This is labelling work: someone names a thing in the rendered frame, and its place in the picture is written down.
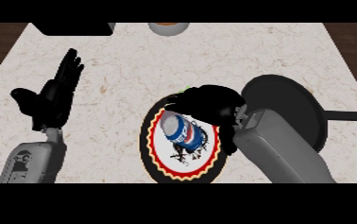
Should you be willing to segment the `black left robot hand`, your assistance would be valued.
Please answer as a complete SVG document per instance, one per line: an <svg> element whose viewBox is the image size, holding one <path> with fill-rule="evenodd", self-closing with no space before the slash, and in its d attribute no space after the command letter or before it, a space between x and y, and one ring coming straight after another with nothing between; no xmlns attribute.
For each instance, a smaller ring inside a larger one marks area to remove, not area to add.
<svg viewBox="0 0 357 224"><path fill-rule="evenodd" d="M59 129L65 125L82 70L84 64L77 50L69 48L54 78L46 82L40 93L23 88L12 90L20 112L32 117L34 131Z"/></svg>

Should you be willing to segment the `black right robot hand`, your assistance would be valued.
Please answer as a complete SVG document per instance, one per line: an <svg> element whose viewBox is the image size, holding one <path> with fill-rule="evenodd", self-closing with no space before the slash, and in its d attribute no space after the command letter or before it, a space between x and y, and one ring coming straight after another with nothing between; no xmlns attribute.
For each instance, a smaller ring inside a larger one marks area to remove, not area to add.
<svg viewBox="0 0 357 224"><path fill-rule="evenodd" d="M168 100L165 110L189 115L193 119L218 127L223 151L231 155L237 151L233 142L236 131L246 118L246 103L240 94L218 85L190 87Z"/></svg>

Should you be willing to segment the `blue soda can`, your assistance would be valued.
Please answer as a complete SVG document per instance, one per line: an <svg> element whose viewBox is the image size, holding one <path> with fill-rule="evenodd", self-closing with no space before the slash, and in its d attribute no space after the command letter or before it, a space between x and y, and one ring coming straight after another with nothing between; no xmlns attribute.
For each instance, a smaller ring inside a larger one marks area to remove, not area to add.
<svg viewBox="0 0 357 224"><path fill-rule="evenodd" d="M199 126L178 114L161 120L161 128L168 141L187 152L193 152L203 144L203 131Z"/></svg>

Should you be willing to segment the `black frying pan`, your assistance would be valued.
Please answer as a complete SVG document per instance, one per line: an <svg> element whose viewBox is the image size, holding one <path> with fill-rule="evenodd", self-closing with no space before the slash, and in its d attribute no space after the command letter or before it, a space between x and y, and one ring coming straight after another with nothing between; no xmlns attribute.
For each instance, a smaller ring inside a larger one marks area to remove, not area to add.
<svg viewBox="0 0 357 224"><path fill-rule="evenodd" d="M357 112L327 111L313 94L292 79L277 75L261 75L242 88L246 111L276 111L301 137L320 152L327 137L327 121L357 121Z"/></svg>

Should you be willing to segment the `black-rimmed patterned plate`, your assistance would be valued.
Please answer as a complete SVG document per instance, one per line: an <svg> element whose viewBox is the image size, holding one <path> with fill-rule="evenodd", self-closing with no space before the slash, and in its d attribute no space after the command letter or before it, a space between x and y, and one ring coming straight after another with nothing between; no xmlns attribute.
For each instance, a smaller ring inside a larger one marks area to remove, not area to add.
<svg viewBox="0 0 357 224"><path fill-rule="evenodd" d="M218 127L195 120L189 115L167 112L168 95L153 105L140 126L140 159L150 178L158 183L211 183L226 165L227 155L218 140ZM165 138L161 120L183 115L203 131L203 144L187 152Z"/></svg>

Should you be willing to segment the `black appliance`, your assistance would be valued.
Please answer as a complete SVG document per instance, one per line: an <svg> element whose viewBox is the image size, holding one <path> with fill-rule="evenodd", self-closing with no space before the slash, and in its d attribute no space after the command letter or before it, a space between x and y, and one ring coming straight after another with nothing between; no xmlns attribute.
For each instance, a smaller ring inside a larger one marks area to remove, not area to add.
<svg viewBox="0 0 357 224"><path fill-rule="evenodd" d="M115 23L34 23L46 36L110 36Z"/></svg>

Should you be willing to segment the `grey round bowl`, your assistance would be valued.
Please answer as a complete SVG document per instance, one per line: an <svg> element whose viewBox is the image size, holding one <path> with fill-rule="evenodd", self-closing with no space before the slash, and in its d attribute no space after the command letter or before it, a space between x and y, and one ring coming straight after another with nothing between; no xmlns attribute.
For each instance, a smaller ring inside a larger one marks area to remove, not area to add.
<svg viewBox="0 0 357 224"><path fill-rule="evenodd" d="M159 25L156 23L149 23L150 30L161 36L175 36L184 32L189 27L189 23L177 23L174 25Z"/></svg>

